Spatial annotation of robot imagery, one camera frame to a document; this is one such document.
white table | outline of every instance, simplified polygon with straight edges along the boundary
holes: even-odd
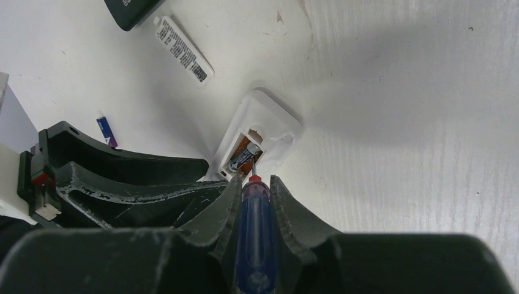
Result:
[[[278,171],[347,232],[465,232],[519,284],[518,7],[505,0],[169,0],[216,77],[202,89],[103,1],[1,0],[0,70],[36,128],[210,159],[268,89],[305,135]]]

purple battery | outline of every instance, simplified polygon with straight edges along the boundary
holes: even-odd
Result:
[[[112,133],[112,130],[110,129],[110,125],[108,124],[108,121],[106,120],[106,117],[101,117],[97,119],[97,124],[101,128],[101,132],[103,133],[103,136],[105,136],[106,143],[113,148],[116,148],[117,141],[115,140],[115,137]]]

battery compartment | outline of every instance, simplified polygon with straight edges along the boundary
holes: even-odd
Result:
[[[231,152],[228,158],[225,161],[225,164],[221,167],[220,174],[226,178],[228,175],[231,177],[236,176],[237,174],[242,174],[247,176],[252,171],[252,162],[248,161],[247,163],[238,167],[238,172],[232,172],[229,169],[229,163],[232,162],[235,158],[237,158],[245,149],[247,149],[247,145],[252,142],[256,144],[260,148],[260,152],[253,157],[254,162],[257,164],[264,153],[261,148],[261,143],[263,142],[263,137],[255,130],[249,129],[247,135],[240,133],[237,140],[234,142],[233,152]]]

red component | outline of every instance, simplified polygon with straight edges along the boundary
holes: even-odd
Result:
[[[258,175],[253,175],[253,176],[250,176],[250,178],[248,179],[249,182],[261,182],[261,177],[258,176]]]
[[[50,186],[54,187],[56,185],[56,181],[52,179],[48,174],[42,173],[41,175],[37,176],[36,178],[32,179],[31,182],[36,187],[41,187],[46,184],[49,184]]]

barcode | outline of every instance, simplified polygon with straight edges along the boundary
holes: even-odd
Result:
[[[196,78],[203,82],[207,78],[207,73],[200,67],[196,62],[195,54],[185,44],[184,40],[175,32],[173,27],[166,21],[162,20],[163,28],[157,32],[157,37],[168,46],[174,41],[173,46],[170,49],[171,54],[179,60],[180,64],[185,68],[189,68]]]

